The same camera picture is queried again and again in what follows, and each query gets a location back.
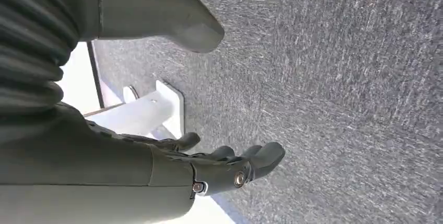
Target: metal screw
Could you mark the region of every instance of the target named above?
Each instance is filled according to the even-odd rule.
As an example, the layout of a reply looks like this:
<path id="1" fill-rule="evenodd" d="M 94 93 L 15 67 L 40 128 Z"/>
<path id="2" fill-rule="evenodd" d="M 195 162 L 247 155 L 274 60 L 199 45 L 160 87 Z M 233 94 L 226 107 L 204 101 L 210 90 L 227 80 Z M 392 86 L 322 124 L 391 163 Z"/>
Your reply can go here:
<path id="1" fill-rule="evenodd" d="M 205 185 L 201 182 L 194 182 L 194 185 L 192 185 L 192 191 L 196 193 L 201 193 L 205 189 Z"/>
<path id="2" fill-rule="evenodd" d="M 236 187 L 242 187 L 245 181 L 244 173 L 242 171 L 238 171 L 234 177 L 234 185 Z"/>

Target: floor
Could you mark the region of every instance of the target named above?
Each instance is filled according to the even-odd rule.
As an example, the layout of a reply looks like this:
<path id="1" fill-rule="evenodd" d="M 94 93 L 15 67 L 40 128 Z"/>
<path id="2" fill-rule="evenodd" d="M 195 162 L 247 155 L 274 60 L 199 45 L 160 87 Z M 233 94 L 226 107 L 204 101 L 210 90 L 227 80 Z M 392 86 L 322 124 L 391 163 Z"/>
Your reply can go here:
<path id="1" fill-rule="evenodd" d="M 94 46 L 117 94 L 159 78 L 183 92 L 199 151 L 286 148 L 270 176 L 215 198 L 235 222 L 442 221 L 442 0 L 202 1 L 226 30 L 213 53 Z"/>

